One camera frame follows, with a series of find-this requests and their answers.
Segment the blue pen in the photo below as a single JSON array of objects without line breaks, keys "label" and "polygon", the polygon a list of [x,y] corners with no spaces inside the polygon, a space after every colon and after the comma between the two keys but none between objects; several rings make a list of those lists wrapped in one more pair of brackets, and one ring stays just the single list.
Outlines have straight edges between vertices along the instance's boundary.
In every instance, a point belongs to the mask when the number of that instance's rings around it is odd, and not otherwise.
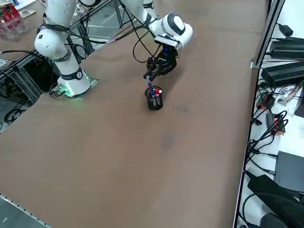
[{"label": "blue pen", "polygon": [[155,94],[156,94],[155,89],[153,89],[153,93],[152,93],[153,106],[156,106]]},{"label": "blue pen", "polygon": [[19,5],[18,0],[13,0],[13,3],[15,4],[15,6],[18,6],[18,5]]}]

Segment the electronic device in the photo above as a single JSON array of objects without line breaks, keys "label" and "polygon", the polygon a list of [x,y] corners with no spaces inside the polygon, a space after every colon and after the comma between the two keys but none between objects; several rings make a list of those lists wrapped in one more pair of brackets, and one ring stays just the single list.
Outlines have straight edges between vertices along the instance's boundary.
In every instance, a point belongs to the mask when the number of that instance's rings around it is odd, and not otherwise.
[{"label": "electronic device", "polygon": [[250,177],[248,188],[256,194],[288,228],[304,228],[304,207],[286,189],[267,175]]},{"label": "electronic device", "polygon": [[294,31],[288,25],[277,24],[279,25],[279,29],[284,36],[289,37],[293,35]]},{"label": "electronic device", "polygon": [[275,171],[275,182],[278,185],[295,191],[304,191],[303,157],[280,151]]},{"label": "electronic device", "polygon": [[272,87],[297,84],[304,80],[304,61],[266,67],[261,76]]},{"label": "electronic device", "polygon": [[279,119],[279,116],[273,113],[267,113],[266,114],[266,124],[267,128],[270,128],[271,126],[275,125],[271,133],[273,134],[283,134],[285,133],[285,124],[283,119]]},{"label": "electronic device", "polygon": [[269,54],[271,58],[304,59],[304,42],[273,41]]},{"label": "electronic device", "polygon": [[256,103],[258,109],[269,109],[274,106],[276,99],[269,93],[262,94]]},{"label": "electronic device", "polygon": [[[86,7],[94,7],[101,1],[80,0],[79,2]],[[35,40],[36,50],[52,59],[59,69],[58,84],[68,89],[65,95],[69,97],[82,94],[90,88],[89,78],[85,76],[73,52],[65,47],[68,36],[66,32],[69,31],[76,2],[76,0],[48,0],[44,26]],[[174,53],[174,58],[179,56],[190,41],[193,33],[191,25],[185,23],[175,13],[169,13],[163,18],[157,17],[153,0],[121,0],[121,3],[143,24],[143,27],[149,29],[155,37],[155,42],[164,47],[171,47],[169,51]],[[172,68],[175,63],[171,59],[169,61]]]},{"label": "electronic device", "polygon": [[302,89],[300,97],[294,114],[304,118],[304,89]]},{"label": "electronic device", "polygon": [[260,228],[288,228],[278,216],[268,213],[261,218]]}]

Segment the marker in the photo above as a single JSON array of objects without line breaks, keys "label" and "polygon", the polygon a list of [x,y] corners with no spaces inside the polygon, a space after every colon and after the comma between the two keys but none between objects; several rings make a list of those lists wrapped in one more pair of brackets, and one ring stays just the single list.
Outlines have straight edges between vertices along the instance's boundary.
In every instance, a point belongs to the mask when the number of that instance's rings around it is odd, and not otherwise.
[{"label": "marker", "polygon": [[156,100],[155,100],[155,89],[153,89],[153,93],[152,93],[152,100],[153,100],[153,106],[156,106]]},{"label": "marker", "polygon": [[161,105],[161,99],[160,99],[160,90],[159,88],[155,89],[155,93],[156,93],[156,101],[158,105]]}]

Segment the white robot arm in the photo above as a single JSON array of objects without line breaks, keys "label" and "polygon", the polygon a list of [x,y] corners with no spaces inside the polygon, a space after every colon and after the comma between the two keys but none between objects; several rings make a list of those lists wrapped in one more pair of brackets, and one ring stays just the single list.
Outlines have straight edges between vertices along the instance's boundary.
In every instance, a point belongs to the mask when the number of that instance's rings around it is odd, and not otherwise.
[{"label": "white robot arm", "polygon": [[[101,0],[79,0],[87,7],[98,5]],[[159,19],[154,12],[153,0],[121,0],[122,4],[154,35],[155,42],[166,50],[161,57],[178,56],[191,39],[193,30],[189,24],[176,14],[170,13]],[[69,28],[76,9],[76,0],[48,0],[45,23]],[[54,29],[42,29],[35,40],[36,50],[43,56],[51,58],[60,71],[58,84],[67,88],[66,95],[73,97],[86,92],[90,81],[80,68],[74,54],[66,49],[68,34]],[[148,69],[153,71],[158,64],[150,59]],[[170,72],[171,68],[162,67],[160,74]]]}]

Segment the tabletop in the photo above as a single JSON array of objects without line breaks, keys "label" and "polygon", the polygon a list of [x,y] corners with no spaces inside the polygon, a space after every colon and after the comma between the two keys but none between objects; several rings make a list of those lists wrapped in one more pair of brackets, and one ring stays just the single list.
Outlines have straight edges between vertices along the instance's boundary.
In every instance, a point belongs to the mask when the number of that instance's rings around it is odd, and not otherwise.
[{"label": "tabletop", "polygon": [[1,193],[56,228],[232,226],[266,6],[191,1],[155,1],[194,28],[154,82],[163,109],[147,108],[137,37],[104,46],[81,65],[99,79],[82,101],[42,95],[1,135]]}]

